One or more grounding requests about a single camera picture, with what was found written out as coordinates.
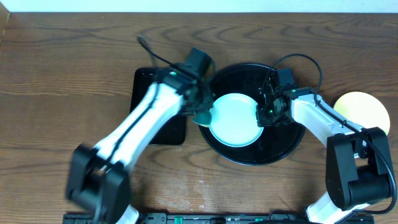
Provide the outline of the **green scouring sponge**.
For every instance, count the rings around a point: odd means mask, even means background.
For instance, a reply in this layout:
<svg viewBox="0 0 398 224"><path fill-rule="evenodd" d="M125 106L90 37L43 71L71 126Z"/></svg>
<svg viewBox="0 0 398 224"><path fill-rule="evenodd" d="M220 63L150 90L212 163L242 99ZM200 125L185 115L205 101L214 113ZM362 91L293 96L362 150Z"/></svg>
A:
<svg viewBox="0 0 398 224"><path fill-rule="evenodd" d="M192 118L192 121L205 128L208 128L211 124L211 113L209 110L199 111Z"/></svg>

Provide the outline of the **light blue plate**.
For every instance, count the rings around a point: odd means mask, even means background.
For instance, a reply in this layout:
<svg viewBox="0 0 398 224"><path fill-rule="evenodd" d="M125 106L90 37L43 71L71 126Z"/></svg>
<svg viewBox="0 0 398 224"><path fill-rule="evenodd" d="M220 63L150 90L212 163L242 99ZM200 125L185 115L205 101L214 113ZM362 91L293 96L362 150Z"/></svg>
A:
<svg viewBox="0 0 398 224"><path fill-rule="evenodd" d="M264 128L257 125L257 102L241 93L219 97L210 109L209 130L220 143L229 147L244 147L254 143Z"/></svg>

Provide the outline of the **yellow plate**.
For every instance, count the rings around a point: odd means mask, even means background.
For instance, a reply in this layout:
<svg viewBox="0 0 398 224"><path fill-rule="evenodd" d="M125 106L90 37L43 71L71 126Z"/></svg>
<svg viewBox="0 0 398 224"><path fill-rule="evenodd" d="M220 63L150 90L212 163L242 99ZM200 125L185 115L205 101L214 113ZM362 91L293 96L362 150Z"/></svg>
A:
<svg viewBox="0 0 398 224"><path fill-rule="evenodd" d="M381 128L388 135L391 121L385 106L374 96L360 91L345 93L333 109L364 128Z"/></svg>

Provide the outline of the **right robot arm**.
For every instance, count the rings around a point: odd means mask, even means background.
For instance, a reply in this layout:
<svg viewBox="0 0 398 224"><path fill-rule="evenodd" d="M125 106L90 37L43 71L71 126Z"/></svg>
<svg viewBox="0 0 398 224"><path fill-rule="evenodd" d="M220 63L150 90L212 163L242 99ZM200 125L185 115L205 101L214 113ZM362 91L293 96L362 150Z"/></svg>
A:
<svg viewBox="0 0 398 224"><path fill-rule="evenodd" d="M257 106L260 127L298 123L326 147L324 193L309 205L310 223L343 223L353 215L374 212L367 207L384 199L397 202L397 184L385 132L364 128L335 111L311 87L300 88L291 70L269 68L261 88L265 102Z"/></svg>

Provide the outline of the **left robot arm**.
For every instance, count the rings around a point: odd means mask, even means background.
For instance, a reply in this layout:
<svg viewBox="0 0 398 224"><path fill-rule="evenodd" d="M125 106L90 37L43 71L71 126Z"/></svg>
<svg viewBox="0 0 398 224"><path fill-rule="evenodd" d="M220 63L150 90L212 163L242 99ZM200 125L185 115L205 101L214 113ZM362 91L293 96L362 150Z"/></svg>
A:
<svg viewBox="0 0 398 224"><path fill-rule="evenodd" d="M141 102L108 136L73 152L65 196L92 212L92 223L135 223L130 175L140 155L164 124L177 114L208 111L213 94L205 75L215 66L196 48L182 63L158 68Z"/></svg>

